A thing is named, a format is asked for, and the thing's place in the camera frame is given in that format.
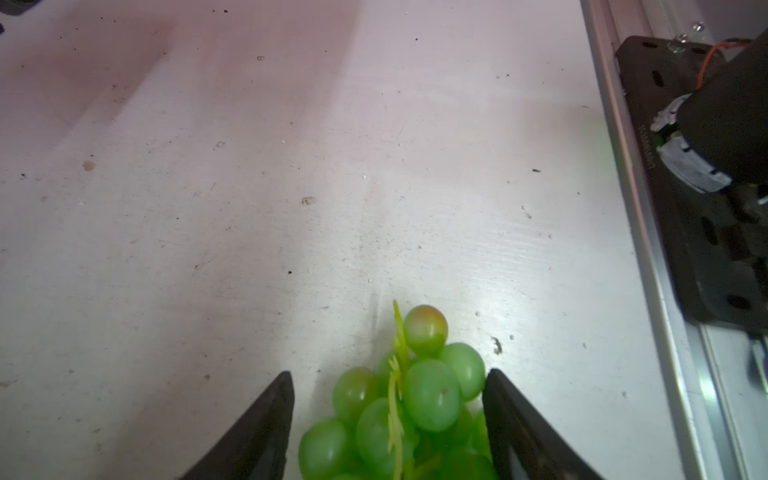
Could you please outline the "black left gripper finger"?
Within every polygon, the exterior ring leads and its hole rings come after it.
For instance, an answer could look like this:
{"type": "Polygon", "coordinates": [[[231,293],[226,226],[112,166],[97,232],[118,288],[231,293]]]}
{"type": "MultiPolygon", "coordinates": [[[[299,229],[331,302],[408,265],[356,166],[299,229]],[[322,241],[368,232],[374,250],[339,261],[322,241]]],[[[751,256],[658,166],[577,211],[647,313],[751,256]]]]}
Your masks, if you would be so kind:
{"type": "Polygon", "coordinates": [[[294,403],[292,375],[283,371],[182,477],[281,480],[294,403]]]}

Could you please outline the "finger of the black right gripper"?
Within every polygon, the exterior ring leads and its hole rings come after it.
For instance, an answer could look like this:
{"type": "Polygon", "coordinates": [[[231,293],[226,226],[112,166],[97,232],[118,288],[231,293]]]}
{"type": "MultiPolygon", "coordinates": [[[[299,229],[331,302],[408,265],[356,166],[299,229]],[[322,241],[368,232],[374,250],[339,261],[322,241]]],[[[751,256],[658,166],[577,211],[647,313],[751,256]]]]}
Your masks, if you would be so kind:
{"type": "Polygon", "coordinates": [[[501,479],[600,480],[499,369],[482,392],[491,457],[501,479]]]}

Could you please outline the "green fake grape bunch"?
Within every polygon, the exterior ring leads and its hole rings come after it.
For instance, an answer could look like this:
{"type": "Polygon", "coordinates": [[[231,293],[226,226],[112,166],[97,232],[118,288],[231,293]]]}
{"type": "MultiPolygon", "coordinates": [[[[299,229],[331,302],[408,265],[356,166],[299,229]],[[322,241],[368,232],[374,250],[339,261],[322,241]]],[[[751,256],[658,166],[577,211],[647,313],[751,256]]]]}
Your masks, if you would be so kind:
{"type": "Polygon", "coordinates": [[[473,404],[486,366],[451,343],[446,316],[422,304],[394,313],[392,347],[372,368],[343,371],[331,416],[301,436],[304,479],[497,479],[486,415],[473,404]]]}

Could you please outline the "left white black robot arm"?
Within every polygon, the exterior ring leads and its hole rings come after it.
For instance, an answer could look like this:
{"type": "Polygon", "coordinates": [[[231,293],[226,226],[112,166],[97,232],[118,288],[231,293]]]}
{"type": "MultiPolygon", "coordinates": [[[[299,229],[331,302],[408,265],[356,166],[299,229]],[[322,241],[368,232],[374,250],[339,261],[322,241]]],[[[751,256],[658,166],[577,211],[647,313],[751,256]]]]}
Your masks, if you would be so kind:
{"type": "MultiPolygon", "coordinates": [[[[683,316],[760,340],[767,333],[767,39],[729,38],[681,56],[657,38],[618,48],[619,77],[644,160],[653,216],[683,316]]],[[[366,417],[396,440],[395,477],[444,466],[461,479],[593,479],[596,472],[499,370],[480,377],[480,446],[442,439],[409,450],[398,403],[423,361],[393,357],[366,417]]]]}

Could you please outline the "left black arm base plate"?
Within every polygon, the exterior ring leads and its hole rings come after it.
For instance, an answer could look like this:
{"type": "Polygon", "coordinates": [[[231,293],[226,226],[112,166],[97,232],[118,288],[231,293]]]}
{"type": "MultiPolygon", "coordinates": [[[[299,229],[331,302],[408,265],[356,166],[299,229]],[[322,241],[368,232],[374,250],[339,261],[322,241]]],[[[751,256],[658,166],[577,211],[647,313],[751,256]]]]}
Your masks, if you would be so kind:
{"type": "Polygon", "coordinates": [[[767,330],[767,39],[732,60],[631,36],[616,59],[678,305],[767,330]]]}

